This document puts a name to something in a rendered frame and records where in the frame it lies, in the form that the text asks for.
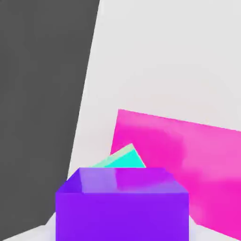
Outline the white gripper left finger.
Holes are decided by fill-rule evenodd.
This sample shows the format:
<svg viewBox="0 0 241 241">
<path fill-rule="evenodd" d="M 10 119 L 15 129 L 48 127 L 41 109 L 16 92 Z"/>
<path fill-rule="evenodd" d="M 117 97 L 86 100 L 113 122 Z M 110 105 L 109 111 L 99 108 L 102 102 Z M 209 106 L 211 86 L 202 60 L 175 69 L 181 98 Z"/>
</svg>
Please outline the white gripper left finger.
<svg viewBox="0 0 241 241">
<path fill-rule="evenodd" d="M 45 225 L 17 234 L 3 241 L 56 241 L 56 214 Z"/>
</svg>

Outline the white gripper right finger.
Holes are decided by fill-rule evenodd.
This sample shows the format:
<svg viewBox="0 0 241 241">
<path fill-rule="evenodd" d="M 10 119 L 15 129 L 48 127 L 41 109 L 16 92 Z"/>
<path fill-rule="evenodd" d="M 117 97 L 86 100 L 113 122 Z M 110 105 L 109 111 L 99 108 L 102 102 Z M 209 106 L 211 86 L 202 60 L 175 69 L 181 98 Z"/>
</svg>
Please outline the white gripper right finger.
<svg viewBox="0 0 241 241">
<path fill-rule="evenodd" d="M 239 241 L 222 233 L 197 225 L 189 217 L 189 241 Z"/>
</svg>

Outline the small purple cube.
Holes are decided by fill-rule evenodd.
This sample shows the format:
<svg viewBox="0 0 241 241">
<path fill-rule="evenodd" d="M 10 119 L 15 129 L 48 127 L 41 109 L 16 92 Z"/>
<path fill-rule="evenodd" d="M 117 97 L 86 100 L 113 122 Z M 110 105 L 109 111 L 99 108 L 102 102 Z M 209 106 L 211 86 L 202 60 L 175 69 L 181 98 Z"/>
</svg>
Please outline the small purple cube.
<svg viewBox="0 0 241 241">
<path fill-rule="evenodd" d="M 56 241 L 189 241 L 189 194 L 163 168 L 79 168 L 56 192 Z"/>
</svg>

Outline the small cyan cube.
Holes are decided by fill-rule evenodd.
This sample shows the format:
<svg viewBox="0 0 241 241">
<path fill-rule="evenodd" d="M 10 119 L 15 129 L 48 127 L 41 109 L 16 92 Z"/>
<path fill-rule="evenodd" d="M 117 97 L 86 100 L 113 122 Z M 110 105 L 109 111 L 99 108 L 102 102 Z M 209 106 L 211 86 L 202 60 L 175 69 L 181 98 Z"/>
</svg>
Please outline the small cyan cube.
<svg viewBox="0 0 241 241">
<path fill-rule="evenodd" d="M 106 159 L 93 166 L 94 168 L 145 168 L 145 164 L 133 144 L 121 148 Z"/>
</svg>

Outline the large pink box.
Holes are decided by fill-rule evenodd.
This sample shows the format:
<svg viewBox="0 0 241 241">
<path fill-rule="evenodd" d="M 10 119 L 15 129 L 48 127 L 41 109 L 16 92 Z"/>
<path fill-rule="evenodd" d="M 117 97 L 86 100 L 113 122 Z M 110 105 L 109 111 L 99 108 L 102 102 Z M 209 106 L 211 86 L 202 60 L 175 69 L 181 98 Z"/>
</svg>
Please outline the large pink box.
<svg viewBox="0 0 241 241">
<path fill-rule="evenodd" d="M 111 151 L 128 144 L 189 192 L 196 224 L 241 240 L 241 131 L 120 109 Z"/>
</svg>

